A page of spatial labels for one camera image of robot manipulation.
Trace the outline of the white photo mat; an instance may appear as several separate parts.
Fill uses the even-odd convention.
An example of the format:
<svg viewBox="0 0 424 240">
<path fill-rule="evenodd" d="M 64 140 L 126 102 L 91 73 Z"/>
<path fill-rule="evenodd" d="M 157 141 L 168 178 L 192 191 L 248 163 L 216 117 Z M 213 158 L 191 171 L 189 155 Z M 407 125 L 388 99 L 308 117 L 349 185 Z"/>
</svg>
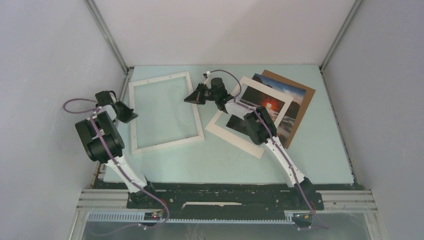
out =
<svg viewBox="0 0 424 240">
<path fill-rule="evenodd" d="M 242 86 L 245 85 L 247 87 L 251 87 L 255 90 L 258 90 L 262 94 L 265 94 L 266 96 L 270 96 L 280 102 L 283 102 L 283 106 L 281 107 L 280 111 L 277 112 L 273 110 L 273 112 L 276 114 L 275 120 L 273 122 L 275 124 L 279 124 L 281 122 L 287 109 L 289 108 L 290 103 L 293 100 L 290 95 L 277 91 L 246 76 L 241 78 L 240 84 Z M 217 137 L 260 159 L 265 151 L 264 148 L 216 124 L 222 114 L 222 111 L 217 111 L 216 114 L 212 117 L 211 121 L 207 124 L 205 129 L 210 133 L 216 135 Z"/>
</svg>

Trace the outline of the sunset landscape photo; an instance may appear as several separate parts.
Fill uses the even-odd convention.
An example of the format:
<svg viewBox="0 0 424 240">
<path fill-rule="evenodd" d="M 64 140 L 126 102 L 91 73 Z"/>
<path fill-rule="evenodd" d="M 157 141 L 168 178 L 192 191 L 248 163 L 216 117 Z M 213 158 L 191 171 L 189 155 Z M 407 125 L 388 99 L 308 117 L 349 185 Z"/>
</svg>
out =
<svg viewBox="0 0 424 240">
<path fill-rule="evenodd" d="M 240 98 L 246 105 L 266 108 L 274 121 L 281 143 L 287 148 L 306 90 L 258 73 L 253 75 L 252 80 L 292 97 L 292 100 L 286 103 L 253 87 L 244 86 Z"/>
</svg>

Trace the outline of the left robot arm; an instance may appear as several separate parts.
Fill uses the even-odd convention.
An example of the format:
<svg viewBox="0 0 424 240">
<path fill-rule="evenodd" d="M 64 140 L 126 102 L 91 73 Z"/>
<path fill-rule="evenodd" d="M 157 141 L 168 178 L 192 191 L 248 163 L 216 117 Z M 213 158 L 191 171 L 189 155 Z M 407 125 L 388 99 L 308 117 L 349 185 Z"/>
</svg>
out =
<svg viewBox="0 0 424 240">
<path fill-rule="evenodd" d="M 75 124 L 87 156 L 115 171 L 127 186 L 131 201 L 153 208 L 158 202 L 158 194 L 145 175 L 133 170 L 124 155 L 125 143 L 115 125 L 116 121 L 127 124 L 138 114 L 120 101 L 112 90 L 98 92 L 95 98 L 96 105 L 89 118 Z"/>
</svg>

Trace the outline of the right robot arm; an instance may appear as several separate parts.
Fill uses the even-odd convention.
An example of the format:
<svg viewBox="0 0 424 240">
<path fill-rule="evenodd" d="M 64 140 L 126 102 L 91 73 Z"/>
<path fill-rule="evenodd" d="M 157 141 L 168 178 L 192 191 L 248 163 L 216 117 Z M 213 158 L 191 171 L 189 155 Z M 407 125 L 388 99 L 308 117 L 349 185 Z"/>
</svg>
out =
<svg viewBox="0 0 424 240">
<path fill-rule="evenodd" d="M 295 190 L 290 196 L 291 204 L 297 209 L 308 206 L 311 202 L 310 195 L 316 193 L 316 188 L 284 150 L 277 135 L 277 127 L 266 108 L 249 106 L 237 100 L 235 96 L 228 93 L 220 77 L 213 78 L 210 81 L 210 87 L 205 83 L 199 83 L 194 92 L 184 99 L 184 102 L 195 105 L 205 105 L 207 101 L 214 102 L 221 112 L 244 121 L 250 140 L 257 146 L 267 147 L 282 167 L 286 184 Z"/>
</svg>

